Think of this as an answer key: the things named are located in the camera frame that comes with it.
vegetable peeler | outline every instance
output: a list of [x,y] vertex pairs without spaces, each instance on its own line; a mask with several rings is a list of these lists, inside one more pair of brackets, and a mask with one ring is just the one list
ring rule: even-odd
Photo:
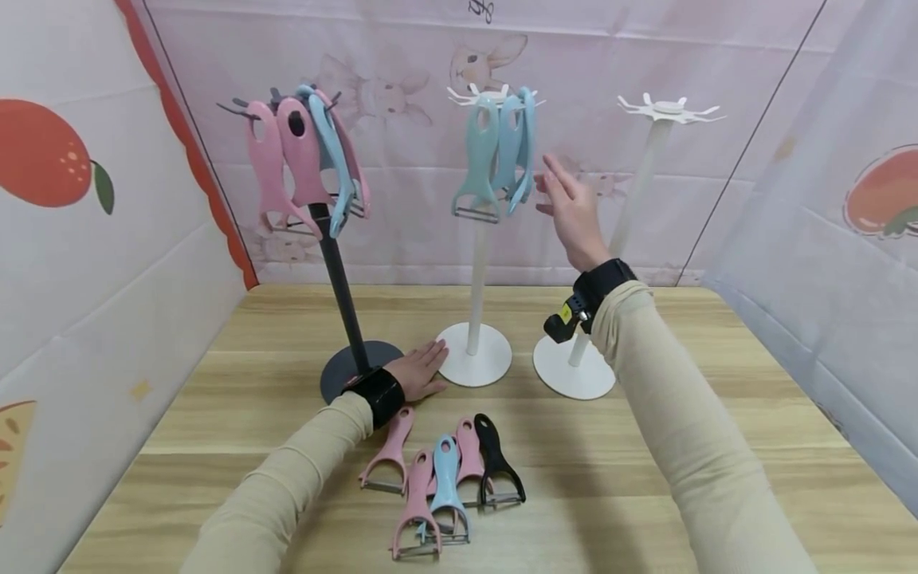
[[[487,113],[487,127],[478,127],[478,116]],[[500,206],[491,187],[491,167],[498,151],[498,106],[480,96],[468,116],[465,128],[465,153],[468,171],[459,191],[453,196],[453,215],[487,223],[500,223]],[[469,207],[459,206],[459,198],[472,196]]]
[[498,169],[491,178],[491,188],[503,189],[507,198],[516,190],[517,159],[525,132],[522,110],[522,100],[507,96],[498,112]]
[[[270,233],[274,226],[268,219],[269,211],[281,214],[281,221],[286,225],[290,217],[303,221],[316,237],[322,233],[316,222],[287,196],[284,189],[284,144],[281,132],[274,119],[274,112],[264,102],[250,102],[246,113],[251,116],[246,126],[246,144],[249,160],[255,171],[255,178],[261,188],[261,204],[258,208],[259,220],[264,232]],[[255,136],[254,123],[258,118],[264,123],[264,135],[259,140]]]
[[[481,443],[481,451],[485,457],[485,472],[478,488],[478,505],[496,508],[498,504],[523,503],[526,501],[526,490],[522,487],[520,475],[510,466],[503,453],[500,452],[500,436],[498,429],[487,415],[475,415],[475,432]],[[487,482],[497,474],[506,474],[513,481],[516,492],[488,494]]]
[[[401,411],[398,412],[396,417],[389,422],[389,435],[386,438],[386,443],[379,450],[376,456],[373,457],[373,460],[371,460],[370,463],[366,465],[364,472],[360,473],[358,479],[360,480],[361,489],[381,490],[383,492],[392,492],[393,494],[405,493],[405,487],[408,482],[408,472],[405,469],[405,460],[402,456],[402,446],[405,444],[405,441],[408,440],[408,435],[411,432],[412,424],[414,424],[414,409],[408,406],[402,407]],[[401,484],[379,482],[375,480],[369,480],[367,478],[369,477],[370,473],[373,472],[373,467],[383,461],[394,462],[396,465],[398,465],[402,475]],[[423,495],[426,495],[426,486],[423,487],[422,490]]]
[[[284,157],[293,176],[294,205],[303,208],[310,203],[331,204],[331,197],[319,173],[319,138],[312,116],[298,99],[287,97],[280,102],[277,106],[277,127],[284,144]],[[314,222],[307,225],[310,229],[315,227]],[[316,237],[322,239],[321,233]]]
[[[475,432],[475,424],[472,419],[463,417],[459,420],[453,439],[459,448],[459,473],[456,475],[456,488],[458,489],[462,481],[467,478],[478,478],[480,480],[485,474],[485,463],[479,452],[478,435]],[[492,492],[494,491],[494,484],[490,479],[487,482],[487,487]],[[430,486],[427,488],[427,496],[433,496],[436,493],[437,477],[434,475]],[[463,501],[463,505],[465,508],[473,508],[478,505],[478,500]]]
[[[300,89],[304,89],[304,87],[305,86],[301,85],[297,89],[298,96],[301,96],[299,91]],[[341,146],[338,132],[330,121],[330,112],[327,113],[325,103],[316,91],[312,90],[311,87],[308,90],[311,91],[307,98],[309,114],[312,116],[313,124],[316,127],[316,131],[319,133],[319,141],[324,144],[327,157],[338,175],[338,193],[334,194],[337,197],[337,201],[331,212],[331,223],[329,226],[329,235],[332,239],[337,239],[338,234],[341,233],[341,229],[343,229],[344,224],[347,222],[347,217],[350,214],[351,202],[357,190],[354,181],[351,179],[351,174],[348,171],[347,160],[344,157],[344,149]]]
[[[431,514],[444,508],[453,509],[453,515],[462,521],[464,527],[462,529],[463,532],[459,533],[459,523],[456,522],[449,529],[448,534],[445,534],[440,526],[437,525],[434,533],[441,533],[442,542],[445,545],[468,544],[471,542],[472,532],[469,527],[468,516],[465,514],[465,506],[459,500],[459,492],[456,490],[458,472],[459,448],[449,434],[444,434],[440,437],[440,441],[437,442],[437,446],[433,450],[433,474],[439,478],[437,480],[437,491],[433,495],[433,501],[431,501]],[[427,524],[422,524],[418,528],[422,543],[426,541],[429,535],[427,528]]]
[[[443,541],[440,526],[433,520],[433,514],[427,508],[427,485],[433,476],[433,453],[430,450],[419,450],[414,456],[408,476],[408,500],[405,510],[398,519],[396,533],[392,537],[392,559],[399,560],[403,557],[423,556],[427,554],[440,555],[443,551]],[[406,526],[421,522],[421,527],[428,525],[432,529],[434,541],[428,542],[426,538],[419,546],[409,548],[401,547],[401,533]]]
[[347,162],[348,172],[353,179],[356,194],[351,202],[350,211],[358,218],[367,219],[370,217],[370,186],[366,182],[366,177],[364,177],[364,170],[357,163],[357,153],[353,150],[351,138],[348,136],[347,130],[344,129],[341,119],[338,118],[338,112],[334,110],[334,102],[329,100],[329,97],[319,89],[316,89],[315,93],[325,103],[325,113],[331,116],[331,126],[338,133],[338,137],[341,140],[341,147],[344,149],[344,160]]
[[515,188],[508,191],[507,217],[513,214],[513,211],[520,203],[526,203],[532,187],[535,185],[535,176],[532,173],[534,163],[533,155],[535,154],[535,97],[534,92],[528,87],[520,88],[520,97],[522,100],[522,128],[523,132],[519,145],[519,153],[514,162],[514,169],[518,165],[522,168],[522,177],[515,182]]

sleeve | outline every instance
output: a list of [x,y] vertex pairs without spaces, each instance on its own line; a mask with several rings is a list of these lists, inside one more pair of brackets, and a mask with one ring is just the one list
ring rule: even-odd
[[373,432],[370,405],[345,393],[249,473],[201,527],[182,574],[274,574],[331,471]]
[[746,444],[650,288],[629,281],[593,321],[641,435],[669,483],[703,574],[816,572]]

table surface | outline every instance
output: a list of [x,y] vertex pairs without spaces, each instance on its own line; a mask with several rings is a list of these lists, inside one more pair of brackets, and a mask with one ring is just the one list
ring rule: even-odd
[[[485,322],[510,340],[510,371],[489,387],[450,386],[421,405],[406,444],[410,457],[461,416],[486,413],[522,477],[525,504],[472,515],[472,544],[447,546],[435,566],[429,557],[393,563],[387,548],[403,501],[360,490],[356,478],[385,441],[378,433],[330,480],[284,572],[696,571],[621,388],[569,400],[532,368],[546,313],[565,293],[488,287]],[[353,296],[364,337],[403,350],[467,319],[468,287],[355,286]],[[701,288],[657,289],[656,300],[763,461],[820,571],[918,571],[918,522],[733,312]],[[345,344],[329,287],[249,293],[62,571],[175,572],[242,477],[324,406],[319,373]]]

white display stand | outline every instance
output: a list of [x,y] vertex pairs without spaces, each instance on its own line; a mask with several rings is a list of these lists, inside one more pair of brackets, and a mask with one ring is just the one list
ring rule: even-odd
[[[472,106],[479,96],[488,96],[500,107],[509,93],[509,86],[504,84],[500,92],[479,93],[477,87],[469,86],[472,96],[460,96],[452,88],[450,99],[459,106]],[[481,317],[485,307],[485,272],[487,271],[490,232],[494,223],[472,221],[475,227],[475,256],[472,266],[472,310],[468,322],[456,323],[439,335],[450,349],[449,355],[440,374],[461,387],[484,387],[497,382],[507,374],[513,351],[510,342],[500,331],[490,325],[482,324]]]
[[[712,122],[725,118],[705,117],[720,109],[719,106],[710,107],[703,112],[692,112],[685,109],[685,104],[685,97],[677,102],[654,102],[649,94],[644,93],[644,105],[633,106],[619,96],[619,107],[629,114],[646,116],[652,123],[644,146],[644,157],[634,175],[609,243],[612,257],[621,257],[624,253],[634,214],[640,206],[644,192],[654,179],[656,159],[666,147],[666,139],[673,124]],[[615,385],[615,373],[599,350],[590,343],[587,334],[580,330],[577,331],[573,342],[557,344],[551,337],[543,337],[532,350],[532,364],[539,378],[549,388],[570,399],[598,399],[609,393]]]

round base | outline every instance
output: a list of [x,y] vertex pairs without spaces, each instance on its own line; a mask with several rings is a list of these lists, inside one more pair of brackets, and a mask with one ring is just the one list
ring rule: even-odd
[[[395,345],[384,343],[382,341],[364,341],[366,357],[370,360],[370,366],[385,365],[389,361],[394,361],[404,354],[399,351]],[[319,388],[322,391],[322,398],[326,404],[331,404],[344,389],[352,378],[357,376],[357,364],[353,360],[351,347],[344,347],[338,353],[329,359],[329,362],[322,369],[322,376],[319,379]]]
[[507,374],[513,351],[510,341],[500,331],[483,324],[478,333],[478,352],[465,351],[468,344],[468,323],[456,323],[437,337],[446,341],[450,350],[440,374],[460,387],[484,387]]
[[587,345],[580,366],[567,362],[574,339],[555,343],[543,337],[532,349],[532,365],[543,383],[570,399],[593,400],[606,395],[615,385],[615,373],[593,343]]

